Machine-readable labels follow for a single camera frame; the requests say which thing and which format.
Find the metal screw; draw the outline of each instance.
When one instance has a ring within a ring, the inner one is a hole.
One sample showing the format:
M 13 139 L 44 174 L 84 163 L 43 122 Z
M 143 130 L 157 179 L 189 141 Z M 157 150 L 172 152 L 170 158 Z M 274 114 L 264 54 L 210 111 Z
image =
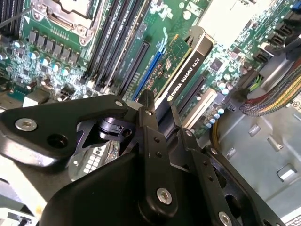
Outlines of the metal screw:
M 230 218 L 228 217 L 228 215 L 225 212 L 219 212 L 218 216 L 220 217 L 221 222 L 225 226 L 232 226 L 232 222 L 231 222 Z
M 191 133 L 189 130 L 186 131 L 186 134 L 187 134 L 188 136 L 192 137 L 192 133 Z
M 157 197 L 160 200 L 160 202 L 166 204 L 166 205 L 170 205 L 171 201 L 172 201 L 172 197 L 170 192 L 165 189 L 165 188 L 159 188 L 157 190 Z
M 18 130 L 25 132 L 34 131 L 37 128 L 37 123 L 32 119 L 19 119 L 15 122 L 15 126 Z
M 118 100 L 115 101 L 115 104 L 117 104 L 117 105 L 120 106 L 120 107 L 123 106 L 123 104 L 122 104 L 120 101 L 118 101 Z
M 218 154 L 217 151 L 216 151 L 214 148 L 211 148 L 210 150 L 211 150 L 211 152 L 212 152 L 213 154 Z
M 147 113 L 148 115 L 152 115 L 152 112 L 149 110 L 145 110 L 145 113 Z

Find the motherboard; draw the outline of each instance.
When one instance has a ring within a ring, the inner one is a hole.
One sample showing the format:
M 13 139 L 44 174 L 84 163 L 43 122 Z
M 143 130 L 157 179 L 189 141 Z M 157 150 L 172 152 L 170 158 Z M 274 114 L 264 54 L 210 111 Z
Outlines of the motherboard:
M 263 45 L 283 46 L 292 34 L 294 2 L 4 0 L 0 23 L 29 12 L 0 28 L 0 108 L 109 93 L 137 100 L 144 89 L 159 99 L 193 57 L 191 30 L 200 27 L 208 50 L 187 84 L 168 94 L 200 137 L 226 109 L 237 110 L 228 98 L 237 86 L 252 91 L 264 79 L 258 71 L 272 56 Z

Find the gray metal surface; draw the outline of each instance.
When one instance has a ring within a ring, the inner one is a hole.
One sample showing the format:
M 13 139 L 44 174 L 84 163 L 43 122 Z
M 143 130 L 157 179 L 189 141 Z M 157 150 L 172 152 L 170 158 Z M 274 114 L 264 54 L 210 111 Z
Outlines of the gray metal surface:
M 301 121 L 294 114 L 299 113 L 292 107 L 260 118 L 229 113 L 219 128 L 222 153 L 236 150 L 230 163 L 280 217 L 301 206 Z M 255 124 L 261 129 L 252 137 Z M 271 136 L 283 146 L 277 152 Z M 289 163 L 297 173 L 282 182 L 277 172 Z

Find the sata port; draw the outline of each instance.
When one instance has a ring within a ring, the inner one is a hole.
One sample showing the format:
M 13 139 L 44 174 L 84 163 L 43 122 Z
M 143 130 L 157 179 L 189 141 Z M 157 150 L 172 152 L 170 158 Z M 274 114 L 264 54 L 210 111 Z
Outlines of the sata port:
M 271 44 L 275 45 L 275 46 L 280 46 L 283 47 L 284 46 L 284 39 L 279 36 L 278 34 L 270 34 L 268 36 L 268 42 L 270 42 Z
M 293 34 L 293 28 L 284 22 L 279 23 L 276 26 L 275 31 L 283 36 L 291 36 Z
M 253 58 L 260 62 L 266 63 L 270 59 L 270 56 L 262 51 L 259 51 L 253 55 Z

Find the connector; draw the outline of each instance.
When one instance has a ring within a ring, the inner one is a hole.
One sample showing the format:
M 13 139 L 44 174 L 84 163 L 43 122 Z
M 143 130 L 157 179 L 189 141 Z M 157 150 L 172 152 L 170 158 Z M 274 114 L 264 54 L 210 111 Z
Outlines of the connector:
M 276 33 L 272 33 L 268 36 L 268 42 L 270 42 L 271 44 L 273 44 L 277 47 L 278 46 L 283 47 L 285 44 L 284 39 Z
M 275 31 L 282 36 L 291 36 L 293 34 L 293 28 L 284 22 L 279 23 L 276 26 Z

